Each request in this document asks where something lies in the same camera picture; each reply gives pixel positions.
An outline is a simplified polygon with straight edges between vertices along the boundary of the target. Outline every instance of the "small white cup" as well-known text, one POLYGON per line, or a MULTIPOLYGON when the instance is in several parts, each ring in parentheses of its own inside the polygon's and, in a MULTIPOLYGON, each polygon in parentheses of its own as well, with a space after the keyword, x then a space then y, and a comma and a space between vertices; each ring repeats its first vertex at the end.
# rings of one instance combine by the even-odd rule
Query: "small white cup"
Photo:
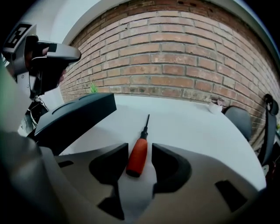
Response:
POLYGON ((223 107, 211 102, 208 106, 208 109, 213 114, 218 114, 222 112, 223 107))

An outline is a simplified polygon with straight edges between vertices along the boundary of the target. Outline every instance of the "brick wall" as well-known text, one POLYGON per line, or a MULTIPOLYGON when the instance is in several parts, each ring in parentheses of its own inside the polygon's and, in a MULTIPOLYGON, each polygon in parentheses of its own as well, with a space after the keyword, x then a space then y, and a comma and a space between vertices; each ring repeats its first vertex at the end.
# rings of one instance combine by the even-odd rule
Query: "brick wall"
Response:
POLYGON ((81 60, 67 69, 65 102, 99 92, 180 98, 245 108, 256 136, 263 96, 279 101, 280 79, 255 34, 230 13, 198 0, 131 1, 105 12, 72 41, 81 60))

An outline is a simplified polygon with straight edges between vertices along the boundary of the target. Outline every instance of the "tabletop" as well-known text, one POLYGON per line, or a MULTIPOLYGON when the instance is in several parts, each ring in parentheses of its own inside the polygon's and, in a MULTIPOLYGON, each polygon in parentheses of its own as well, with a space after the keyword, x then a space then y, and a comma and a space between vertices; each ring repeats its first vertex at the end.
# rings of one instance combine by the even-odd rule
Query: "tabletop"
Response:
MULTIPOLYGON (((127 175, 122 175, 119 180, 119 193, 126 220, 129 220, 128 217, 138 216, 140 206, 147 206, 143 203, 144 196, 136 192, 136 189, 152 189, 156 182, 155 169, 151 163, 152 143, 213 157, 245 178, 257 190, 266 187, 262 167, 250 144, 226 116, 222 113, 212 114, 207 104, 127 95, 115 95, 115 102, 115 112, 87 131, 62 154, 121 143, 128 143, 131 152, 150 114, 148 155, 144 171, 138 180, 128 178, 127 175), (141 198, 142 204, 137 205, 135 211, 131 208, 126 211, 126 200, 131 196, 141 198)), ((152 195, 145 197, 149 203, 152 195)))

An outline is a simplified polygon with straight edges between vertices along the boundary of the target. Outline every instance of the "person's hand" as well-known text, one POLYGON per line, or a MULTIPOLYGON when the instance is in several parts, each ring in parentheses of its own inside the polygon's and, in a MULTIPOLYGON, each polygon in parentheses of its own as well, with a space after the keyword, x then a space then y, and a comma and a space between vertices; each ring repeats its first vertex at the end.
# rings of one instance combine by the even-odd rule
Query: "person's hand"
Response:
MULTIPOLYGON (((43 56, 48 53, 48 50, 49 50, 48 47, 43 49, 43 52, 42 52, 43 56)), ((25 56, 24 56, 25 57, 25 66, 27 67, 28 70, 31 69, 32 53, 33 52, 30 51, 30 52, 26 53, 25 56)), ((59 82, 62 82, 64 80, 64 75, 65 74, 66 74, 66 70, 64 69, 61 73, 61 77, 59 79, 59 82)))

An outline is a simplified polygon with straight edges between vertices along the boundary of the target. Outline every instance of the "black chair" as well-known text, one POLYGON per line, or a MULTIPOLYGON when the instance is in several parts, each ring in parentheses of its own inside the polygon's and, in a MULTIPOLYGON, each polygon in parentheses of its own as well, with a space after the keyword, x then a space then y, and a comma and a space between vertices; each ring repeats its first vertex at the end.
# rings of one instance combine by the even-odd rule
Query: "black chair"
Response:
POLYGON ((250 114, 236 106, 229 106, 223 110, 223 114, 239 129, 247 141, 250 141, 252 136, 252 122, 250 114))
POLYGON ((265 95, 266 103, 266 126, 265 126, 265 135, 264 142, 262 144, 261 150, 258 155, 259 162, 262 166, 268 164, 269 158, 272 153, 274 138, 276 134, 276 125, 277 119, 276 115, 279 111, 279 106, 273 97, 269 94, 265 95))

